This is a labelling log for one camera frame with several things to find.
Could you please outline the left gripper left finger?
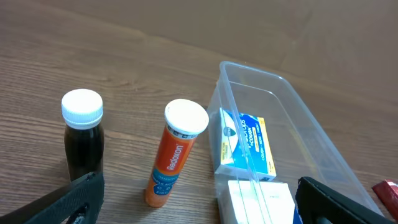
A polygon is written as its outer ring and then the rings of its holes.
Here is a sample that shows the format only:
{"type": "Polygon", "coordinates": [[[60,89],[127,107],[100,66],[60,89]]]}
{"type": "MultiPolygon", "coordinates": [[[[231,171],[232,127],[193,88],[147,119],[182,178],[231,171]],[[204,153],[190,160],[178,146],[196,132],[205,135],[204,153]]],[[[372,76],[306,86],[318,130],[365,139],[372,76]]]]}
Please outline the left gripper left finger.
{"type": "Polygon", "coordinates": [[[104,202],[104,175],[90,172],[1,217],[1,223],[95,224],[104,202]]]}

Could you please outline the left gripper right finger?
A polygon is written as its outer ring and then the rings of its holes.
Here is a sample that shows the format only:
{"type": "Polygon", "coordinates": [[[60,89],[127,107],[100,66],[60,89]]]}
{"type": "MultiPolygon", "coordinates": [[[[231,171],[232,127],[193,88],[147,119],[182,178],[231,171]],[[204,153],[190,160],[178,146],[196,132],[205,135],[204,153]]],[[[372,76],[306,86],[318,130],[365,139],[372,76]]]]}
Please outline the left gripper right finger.
{"type": "Polygon", "coordinates": [[[301,177],[295,194],[303,224],[387,224],[390,220],[311,177],[301,177]]]}

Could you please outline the white medicine box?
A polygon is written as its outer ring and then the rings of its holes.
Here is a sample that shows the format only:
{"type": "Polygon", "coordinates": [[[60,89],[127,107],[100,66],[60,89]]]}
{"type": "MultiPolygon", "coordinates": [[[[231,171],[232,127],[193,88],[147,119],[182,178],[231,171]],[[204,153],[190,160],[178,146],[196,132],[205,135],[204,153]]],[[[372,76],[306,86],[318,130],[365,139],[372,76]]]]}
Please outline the white medicine box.
{"type": "Polygon", "coordinates": [[[303,223],[286,183],[229,180],[218,202],[222,223],[303,223]]]}

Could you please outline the red medicine box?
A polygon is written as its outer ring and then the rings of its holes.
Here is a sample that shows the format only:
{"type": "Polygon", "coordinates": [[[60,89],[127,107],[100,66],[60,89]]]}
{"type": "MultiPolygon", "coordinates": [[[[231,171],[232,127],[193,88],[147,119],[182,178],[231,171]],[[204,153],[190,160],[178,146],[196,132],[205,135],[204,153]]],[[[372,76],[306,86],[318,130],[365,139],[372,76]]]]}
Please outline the red medicine box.
{"type": "Polygon", "coordinates": [[[380,201],[389,213],[397,220],[398,217],[398,194],[397,181],[385,179],[372,187],[380,201]]]}

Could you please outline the clear plastic container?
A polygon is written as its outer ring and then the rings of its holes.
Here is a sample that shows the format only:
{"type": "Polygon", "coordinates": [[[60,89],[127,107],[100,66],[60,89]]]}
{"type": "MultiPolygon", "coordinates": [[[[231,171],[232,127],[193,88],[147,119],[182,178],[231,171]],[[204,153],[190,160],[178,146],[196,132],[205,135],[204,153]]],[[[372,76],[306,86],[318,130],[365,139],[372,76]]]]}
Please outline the clear plastic container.
{"type": "Polygon", "coordinates": [[[229,180],[281,182],[288,184],[297,209],[298,181],[301,177],[311,177],[382,215],[297,92],[282,77],[238,63],[222,62],[207,112],[217,201],[229,180]],[[220,108],[233,113],[237,126],[239,113],[265,119],[277,173],[272,181],[261,181],[256,174],[251,174],[250,179],[239,179],[215,173],[220,108]]]}

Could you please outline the blue yellow cough drops box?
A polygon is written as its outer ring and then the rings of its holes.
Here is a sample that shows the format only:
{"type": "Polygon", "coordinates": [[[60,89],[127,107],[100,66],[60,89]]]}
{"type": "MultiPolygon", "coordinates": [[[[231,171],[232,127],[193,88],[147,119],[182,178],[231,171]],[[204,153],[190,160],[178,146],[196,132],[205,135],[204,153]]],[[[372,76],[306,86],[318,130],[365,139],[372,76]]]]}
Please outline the blue yellow cough drops box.
{"type": "Polygon", "coordinates": [[[256,174],[261,181],[272,181],[277,173],[265,119],[238,115],[239,126],[235,125],[231,111],[219,109],[215,173],[239,179],[250,179],[251,174],[256,174]]]}

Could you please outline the dark bottle white cap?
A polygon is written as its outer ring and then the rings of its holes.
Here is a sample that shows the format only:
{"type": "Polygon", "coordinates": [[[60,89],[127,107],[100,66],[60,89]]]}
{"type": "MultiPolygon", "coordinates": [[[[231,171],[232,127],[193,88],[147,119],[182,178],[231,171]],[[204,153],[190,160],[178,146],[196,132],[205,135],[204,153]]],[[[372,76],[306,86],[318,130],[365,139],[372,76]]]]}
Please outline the dark bottle white cap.
{"type": "Polygon", "coordinates": [[[62,98],[64,146],[70,180],[103,170],[103,100],[95,91],[76,89],[62,98]]]}

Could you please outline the orange Redoxon tube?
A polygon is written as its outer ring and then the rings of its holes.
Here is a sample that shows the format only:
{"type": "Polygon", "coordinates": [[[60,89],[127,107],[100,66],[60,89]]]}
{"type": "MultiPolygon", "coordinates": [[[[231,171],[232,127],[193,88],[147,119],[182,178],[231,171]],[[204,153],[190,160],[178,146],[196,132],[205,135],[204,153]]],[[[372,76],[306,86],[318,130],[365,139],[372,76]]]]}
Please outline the orange Redoxon tube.
{"type": "Polygon", "coordinates": [[[154,208],[166,204],[198,135],[209,123],[206,110],[186,99],[169,102],[164,117],[165,128],[145,191],[146,203],[154,208]]]}

